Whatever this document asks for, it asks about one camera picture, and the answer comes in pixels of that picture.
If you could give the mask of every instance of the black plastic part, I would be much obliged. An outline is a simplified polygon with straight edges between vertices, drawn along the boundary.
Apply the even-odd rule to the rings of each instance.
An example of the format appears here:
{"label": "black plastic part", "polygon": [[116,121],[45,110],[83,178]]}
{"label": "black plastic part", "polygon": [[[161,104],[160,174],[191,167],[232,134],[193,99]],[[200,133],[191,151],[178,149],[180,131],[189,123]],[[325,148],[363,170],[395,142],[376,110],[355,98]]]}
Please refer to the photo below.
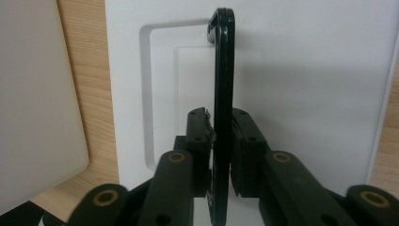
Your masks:
{"label": "black plastic part", "polygon": [[182,137],[175,139],[175,150],[184,147],[181,150],[187,150],[193,155],[195,197],[205,197],[209,186],[209,158],[212,144],[215,141],[215,132],[209,119],[210,115],[204,107],[190,111],[187,115],[185,144],[183,144]]}
{"label": "black plastic part", "polygon": [[212,187],[208,195],[213,225],[225,225],[229,193],[231,109],[234,73],[234,13],[218,8],[208,24],[208,41],[215,44],[215,123]]}
{"label": "black plastic part", "polygon": [[373,186],[351,186],[346,194],[347,211],[358,225],[399,225],[399,201]]}
{"label": "black plastic part", "polygon": [[263,170],[260,208],[271,225],[357,225],[293,154],[266,153]]}
{"label": "black plastic part", "polygon": [[75,208],[68,225],[117,225],[127,195],[127,189],[120,185],[97,186]]}
{"label": "black plastic part", "polygon": [[118,225],[137,225],[151,181],[152,179],[128,192],[126,203],[120,213]]}
{"label": "black plastic part", "polygon": [[232,110],[231,182],[235,194],[259,198],[264,154],[271,152],[255,121],[243,110]]}
{"label": "black plastic part", "polygon": [[171,151],[161,156],[137,225],[192,225],[192,168],[189,152]]}

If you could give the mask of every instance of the bolt hole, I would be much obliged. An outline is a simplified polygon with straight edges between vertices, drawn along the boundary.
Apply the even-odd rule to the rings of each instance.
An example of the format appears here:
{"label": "bolt hole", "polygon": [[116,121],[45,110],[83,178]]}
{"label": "bolt hole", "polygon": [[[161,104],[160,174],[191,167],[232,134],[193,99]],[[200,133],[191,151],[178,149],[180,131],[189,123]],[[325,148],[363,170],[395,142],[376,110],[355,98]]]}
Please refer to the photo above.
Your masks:
{"label": "bolt hole", "polygon": [[172,219],[168,215],[158,215],[158,217],[156,217],[155,223],[157,225],[168,225],[171,221]]}
{"label": "bolt hole", "polygon": [[256,138],[255,137],[249,137],[248,140],[249,141],[256,141]]}
{"label": "bolt hole", "polygon": [[321,217],[323,223],[329,226],[337,226],[340,225],[335,217],[332,217],[330,215],[322,215]]}
{"label": "bolt hole", "polygon": [[112,200],[112,198],[114,198],[114,194],[112,194],[112,193],[103,193],[98,198],[99,198],[100,202],[108,202],[108,201]]}

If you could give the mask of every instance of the light wood panel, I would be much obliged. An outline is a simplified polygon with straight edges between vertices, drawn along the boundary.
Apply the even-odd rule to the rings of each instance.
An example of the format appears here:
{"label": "light wood panel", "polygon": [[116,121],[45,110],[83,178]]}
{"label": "light wood panel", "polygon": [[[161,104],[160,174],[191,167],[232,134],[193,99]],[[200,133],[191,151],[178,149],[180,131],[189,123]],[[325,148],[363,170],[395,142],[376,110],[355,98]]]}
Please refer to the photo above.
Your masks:
{"label": "light wood panel", "polygon": [[[88,169],[33,201],[67,220],[74,206],[93,187],[118,182],[104,1],[58,1],[73,79],[85,126]],[[399,198],[399,72],[375,162],[372,184]]]}
{"label": "light wood panel", "polygon": [[399,199],[399,61],[375,161],[372,185]]}
{"label": "light wood panel", "polygon": [[32,201],[67,221],[93,187],[118,183],[104,1],[58,1],[88,143],[88,168]]}

